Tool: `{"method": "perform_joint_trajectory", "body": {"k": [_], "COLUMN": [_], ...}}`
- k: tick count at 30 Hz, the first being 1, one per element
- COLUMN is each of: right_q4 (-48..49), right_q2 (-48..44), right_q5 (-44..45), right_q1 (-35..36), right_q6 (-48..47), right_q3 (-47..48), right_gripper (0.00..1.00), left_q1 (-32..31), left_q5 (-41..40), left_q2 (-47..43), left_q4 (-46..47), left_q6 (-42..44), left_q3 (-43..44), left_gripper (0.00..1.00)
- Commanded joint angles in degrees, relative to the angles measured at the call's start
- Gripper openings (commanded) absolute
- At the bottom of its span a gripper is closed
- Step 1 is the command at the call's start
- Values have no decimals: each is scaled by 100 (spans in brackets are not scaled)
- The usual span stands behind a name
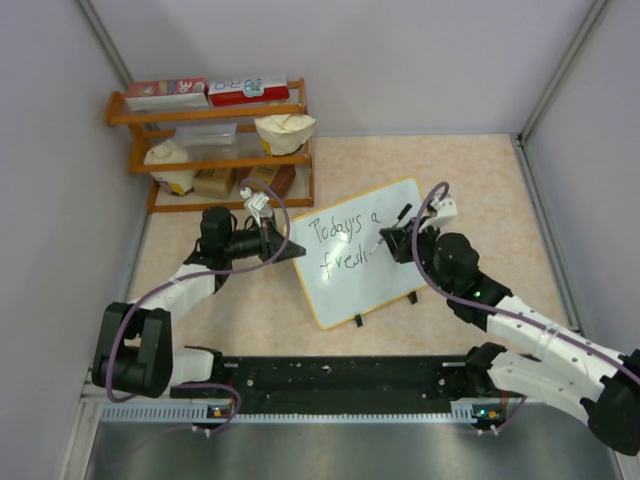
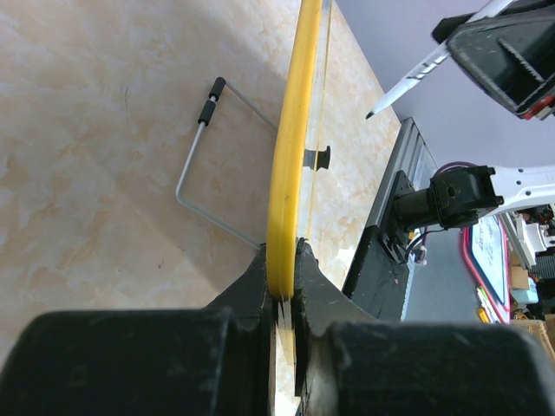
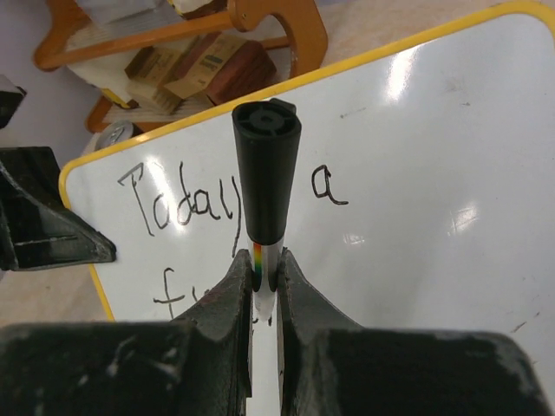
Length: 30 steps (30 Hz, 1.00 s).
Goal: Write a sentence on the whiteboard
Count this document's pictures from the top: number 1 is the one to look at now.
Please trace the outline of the white black marker pen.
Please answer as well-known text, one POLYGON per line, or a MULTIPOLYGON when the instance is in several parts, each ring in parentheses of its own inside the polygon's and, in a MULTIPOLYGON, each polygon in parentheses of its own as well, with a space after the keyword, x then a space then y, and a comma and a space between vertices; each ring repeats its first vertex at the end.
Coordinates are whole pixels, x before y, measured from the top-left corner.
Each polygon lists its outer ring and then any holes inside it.
MULTIPOLYGON (((403 220, 403 218, 406 216, 406 214, 411 210, 412 208, 412 204, 411 203, 407 203, 402 210, 400 211, 400 213, 398 214, 396 221, 389 227, 385 227, 384 229, 394 229, 396 227, 398 227, 398 225, 400 224, 400 222, 403 220)), ((375 243, 375 245, 373 246, 373 248, 371 249, 371 251, 369 252, 370 255, 373 255, 373 253, 385 242, 385 239, 382 235, 382 233, 380 233, 380 237, 378 239, 378 241, 375 243)))

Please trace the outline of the yellow framed whiteboard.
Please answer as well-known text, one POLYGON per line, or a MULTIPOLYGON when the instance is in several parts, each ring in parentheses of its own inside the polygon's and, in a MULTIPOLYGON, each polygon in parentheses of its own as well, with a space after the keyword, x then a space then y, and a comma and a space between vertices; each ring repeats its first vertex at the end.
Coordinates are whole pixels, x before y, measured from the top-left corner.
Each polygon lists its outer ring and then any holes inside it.
POLYGON ((319 328, 328 330, 422 289, 416 266, 399 264, 379 230, 392 225, 405 205, 415 216, 424 195, 413 177, 370 189, 291 221, 289 240, 306 254, 296 272, 319 328))

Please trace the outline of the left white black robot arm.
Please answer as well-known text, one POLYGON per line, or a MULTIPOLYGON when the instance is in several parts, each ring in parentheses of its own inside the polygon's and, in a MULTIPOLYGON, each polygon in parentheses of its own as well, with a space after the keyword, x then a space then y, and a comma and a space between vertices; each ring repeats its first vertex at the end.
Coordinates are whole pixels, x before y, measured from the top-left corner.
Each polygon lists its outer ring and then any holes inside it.
POLYGON ((197 389, 216 396, 227 374, 220 353, 173 345, 173 326, 202 300, 218 293, 236 274, 236 260, 256 257, 262 266, 305 256, 303 246, 278 230, 271 211, 238 228, 226 207, 202 214, 200 236, 189 256, 165 283, 131 303, 106 307, 91 369, 94 385, 110 394, 158 398, 169 389, 197 389))

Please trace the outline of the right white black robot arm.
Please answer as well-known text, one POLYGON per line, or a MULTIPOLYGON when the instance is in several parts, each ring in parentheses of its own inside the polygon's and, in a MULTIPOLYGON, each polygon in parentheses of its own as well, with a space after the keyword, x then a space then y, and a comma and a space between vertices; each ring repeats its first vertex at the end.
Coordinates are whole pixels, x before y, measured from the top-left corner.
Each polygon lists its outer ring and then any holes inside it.
POLYGON ((614 451, 639 453, 639 353, 598 345, 529 307, 480 270, 479 254, 461 233, 413 226, 380 231, 393 260, 412 263, 462 321, 526 350, 490 344, 467 356, 476 394, 496 389, 536 399, 585 424, 614 451))

